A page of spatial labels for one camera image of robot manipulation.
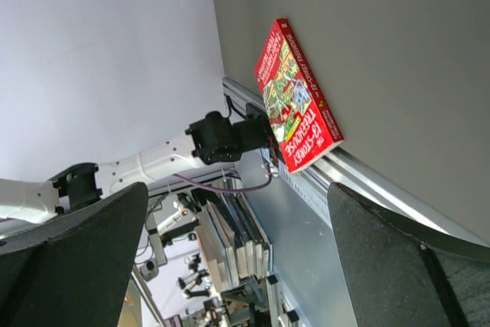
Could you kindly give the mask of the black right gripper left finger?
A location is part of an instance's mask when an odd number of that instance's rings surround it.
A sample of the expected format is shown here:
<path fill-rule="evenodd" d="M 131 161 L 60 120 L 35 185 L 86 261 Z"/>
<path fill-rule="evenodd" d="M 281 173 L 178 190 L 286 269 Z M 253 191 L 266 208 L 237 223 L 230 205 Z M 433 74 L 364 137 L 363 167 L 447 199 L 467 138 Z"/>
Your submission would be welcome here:
<path fill-rule="evenodd" d="M 3 326 L 116 326 L 149 202 L 136 182 L 1 242 Z"/>

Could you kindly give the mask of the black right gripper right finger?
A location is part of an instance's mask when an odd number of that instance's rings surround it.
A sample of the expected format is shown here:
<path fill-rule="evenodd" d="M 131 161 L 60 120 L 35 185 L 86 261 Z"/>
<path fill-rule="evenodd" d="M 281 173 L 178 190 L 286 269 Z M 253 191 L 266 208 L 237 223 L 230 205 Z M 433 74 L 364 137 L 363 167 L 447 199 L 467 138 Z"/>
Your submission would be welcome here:
<path fill-rule="evenodd" d="M 327 202 L 359 326 L 487 326 L 489 248 L 387 209 L 341 183 Z"/>

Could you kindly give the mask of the red 13-storey treehouse book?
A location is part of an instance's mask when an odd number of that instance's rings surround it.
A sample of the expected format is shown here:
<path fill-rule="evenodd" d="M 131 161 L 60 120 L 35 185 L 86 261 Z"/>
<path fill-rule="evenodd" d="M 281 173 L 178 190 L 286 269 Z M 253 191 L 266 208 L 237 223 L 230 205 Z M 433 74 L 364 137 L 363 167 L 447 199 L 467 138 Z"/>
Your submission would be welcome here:
<path fill-rule="evenodd" d="M 266 114 L 290 173 L 344 142 L 328 102 L 286 18 L 277 18 L 254 69 Z"/>

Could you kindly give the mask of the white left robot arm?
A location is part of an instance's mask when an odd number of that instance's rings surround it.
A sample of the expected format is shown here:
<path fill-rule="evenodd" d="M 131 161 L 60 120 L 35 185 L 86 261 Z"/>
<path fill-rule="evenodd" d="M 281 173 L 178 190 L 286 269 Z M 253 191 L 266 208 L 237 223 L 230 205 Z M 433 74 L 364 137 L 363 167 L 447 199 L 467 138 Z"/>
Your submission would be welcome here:
<path fill-rule="evenodd" d="M 2 179 L 1 217 L 43 224 L 61 214 L 62 198 L 77 211 L 135 182 L 150 185 L 206 165 L 237 162 L 245 152 L 270 147 L 272 138 L 266 114 L 252 104 L 236 123 L 213 111 L 177 138 L 125 159 L 72 165 L 43 182 Z"/>

